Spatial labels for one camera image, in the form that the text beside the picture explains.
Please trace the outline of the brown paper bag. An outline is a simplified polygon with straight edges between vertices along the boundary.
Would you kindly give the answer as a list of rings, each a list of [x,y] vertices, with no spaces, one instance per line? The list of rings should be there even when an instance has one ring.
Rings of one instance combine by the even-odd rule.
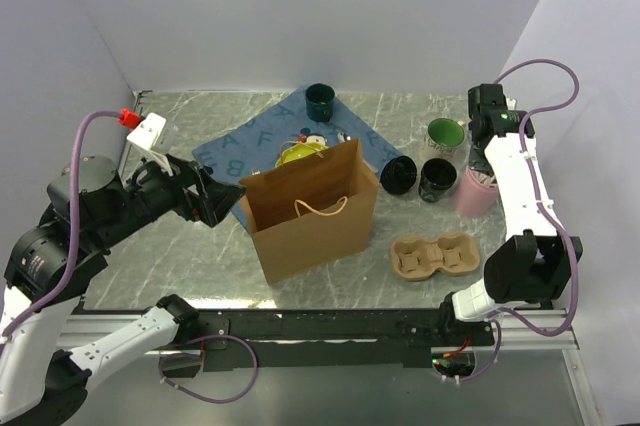
[[[346,141],[240,181],[266,282],[273,285],[366,249],[379,180],[361,142]]]

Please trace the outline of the brown pulp cup carrier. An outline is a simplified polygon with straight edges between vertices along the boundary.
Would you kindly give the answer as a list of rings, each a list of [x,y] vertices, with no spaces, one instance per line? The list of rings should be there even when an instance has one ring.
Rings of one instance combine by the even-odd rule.
[[[404,236],[389,249],[393,272],[406,282],[419,282],[436,273],[464,276],[480,266],[475,240],[464,232],[450,232],[428,239]]]

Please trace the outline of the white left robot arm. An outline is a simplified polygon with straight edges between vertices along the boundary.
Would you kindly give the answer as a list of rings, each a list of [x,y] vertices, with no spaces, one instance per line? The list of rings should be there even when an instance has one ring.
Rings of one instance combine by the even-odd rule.
[[[167,345],[190,346],[199,313],[174,294],[100,340],[70,350],[58,341],[115,245],[170,212],[214,227],[246,190],[215,180],[209,167],[175,157],[167,168],[144,163],[124,183],[112,160],[85,156],[52,181],[47,193],[49,206],[17,241],[5,271],[5,425],[60,425],[94,388],[133,360]]]

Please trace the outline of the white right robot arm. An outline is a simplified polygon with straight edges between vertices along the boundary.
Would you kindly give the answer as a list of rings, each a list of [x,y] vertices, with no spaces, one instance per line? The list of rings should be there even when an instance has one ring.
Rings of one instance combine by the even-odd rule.
[[[469,164],[492,174],[506,221],[506,239],[485,262],[483,278],[452,293],[451,311],[437,321],[439,337],[460,344],[482,321],[505,307],[560,298],[583,247],[562,227],[542,179],[533,124],[508,107],[500,84],[468,91]]]

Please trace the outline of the black takeout cup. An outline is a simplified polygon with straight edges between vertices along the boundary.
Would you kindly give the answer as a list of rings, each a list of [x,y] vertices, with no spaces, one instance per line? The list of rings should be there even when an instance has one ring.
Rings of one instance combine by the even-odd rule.
[[[429,159],[421,169],[418,194],[425,202],[438,202],[456,180],[457,170],[451,162],[443,158]]]

